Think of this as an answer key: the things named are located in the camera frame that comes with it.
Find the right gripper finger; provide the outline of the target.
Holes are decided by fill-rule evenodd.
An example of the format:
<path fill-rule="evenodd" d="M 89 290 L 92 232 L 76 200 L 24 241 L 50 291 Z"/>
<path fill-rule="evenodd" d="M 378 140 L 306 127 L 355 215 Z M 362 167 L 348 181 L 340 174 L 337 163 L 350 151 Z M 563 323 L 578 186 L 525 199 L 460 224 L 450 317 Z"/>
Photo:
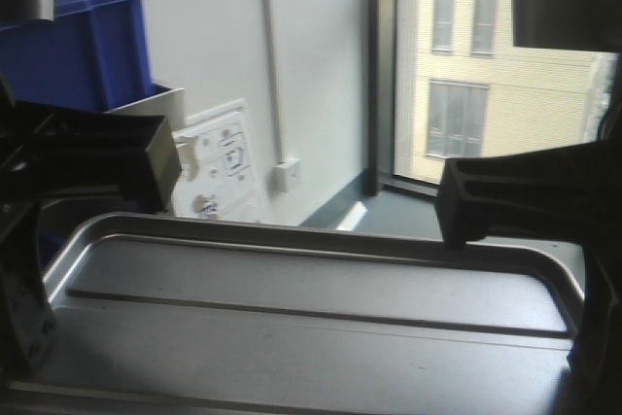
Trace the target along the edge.
<path fill-rule="evenodd" d="M 569 354 L 575 376 L 610 376 L 621 370 L 621 244 L 584 239 L 584 308 Z"/>

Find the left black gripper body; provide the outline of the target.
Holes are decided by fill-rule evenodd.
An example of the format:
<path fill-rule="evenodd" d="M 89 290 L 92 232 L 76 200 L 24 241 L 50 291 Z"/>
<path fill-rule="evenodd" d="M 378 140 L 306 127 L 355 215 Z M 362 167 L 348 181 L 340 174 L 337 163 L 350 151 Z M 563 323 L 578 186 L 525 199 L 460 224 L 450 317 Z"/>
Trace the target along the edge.
<path fill-rule="evenodd" d="M 20 101 L 1 84 L 4 203 L 115 196 L 163 210 L 181 173 L 164 116 L 98 114 Z"/>

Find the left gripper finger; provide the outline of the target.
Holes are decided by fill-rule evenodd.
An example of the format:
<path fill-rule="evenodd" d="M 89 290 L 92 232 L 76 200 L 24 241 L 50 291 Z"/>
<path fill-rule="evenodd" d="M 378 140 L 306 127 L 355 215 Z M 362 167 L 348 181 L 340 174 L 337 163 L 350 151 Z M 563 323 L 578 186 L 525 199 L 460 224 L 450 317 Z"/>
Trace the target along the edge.
<path fill-rule="evenodd" d="M 38 202 L 1 210 L 1 369 L 12 376 L 33 371 L 56 336 L 39 261 L 39 213 Z"/>

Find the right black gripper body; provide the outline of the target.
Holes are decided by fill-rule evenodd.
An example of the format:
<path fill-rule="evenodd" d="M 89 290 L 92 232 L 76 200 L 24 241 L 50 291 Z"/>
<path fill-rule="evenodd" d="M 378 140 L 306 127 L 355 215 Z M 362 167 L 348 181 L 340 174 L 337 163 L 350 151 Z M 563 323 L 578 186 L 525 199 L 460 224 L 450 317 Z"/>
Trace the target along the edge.
<path fill-rule="evenodd" d="M 621 119 L 591 143 L 449 158 L 435 202 L 446 246 L 488 236 L 577 244 L 621 238 Z"/>

